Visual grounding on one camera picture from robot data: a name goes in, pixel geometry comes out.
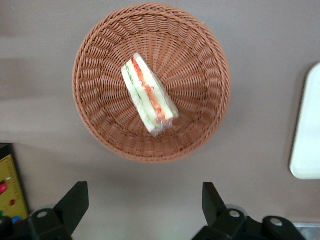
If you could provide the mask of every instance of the plastic wrap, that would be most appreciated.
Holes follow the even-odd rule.
[[[172,127],[179,112],[158,77],[152,72],[140,54],[121,68],[125,85],[141,120],[154,137]]]

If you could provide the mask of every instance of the red button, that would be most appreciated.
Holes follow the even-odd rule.
[[[7,190],[8,188],[6,186],[6,182],[5,181],[0,182],[0,195],[6,192]]]

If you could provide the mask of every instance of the tomato slice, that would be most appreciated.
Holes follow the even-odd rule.
[[[145,89],[146,94],[148,95],[150,102],[158,116],[157,122],[165,122],[166,121],[166,116],[165,113],[163,111],[163,109],[161,108],[159,102],[157,101],[157,98],[153,92],[154,87],[150,87],[147,83],[147,81],[144,78],[144,74],[141,71],[141,68],[139,67],[137,61],[135,58],[132,59],[133,62],[133,66],[134,69],[138,75],[139,81],[142,83],[142,86]]]

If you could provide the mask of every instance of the gray table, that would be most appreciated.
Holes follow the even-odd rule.
[[[83,125],[72,97],[76,53],[91,28],[134,0],[0,2],[0,142],[15,143],[33,210],[88,181],[76,240],[191,239],[205,225],[202,183],[257,221],[320,223],[318,180],[289,170],[305,74],[320,61],[319,0],[167,1],[203,21],[227,56],[230,107],[185,159],[123,159]]]

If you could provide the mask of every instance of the woven basket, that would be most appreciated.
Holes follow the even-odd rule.
[[[179,110],[173,127],[154,138],[131,101],[121,66],[140,53]],[[115,11],[84,39],[75,59],[73,97],[89,131],[116,154],[144,163],[183,158],[221,124],[231,77],[221,46],[198,19],[147,3]]]

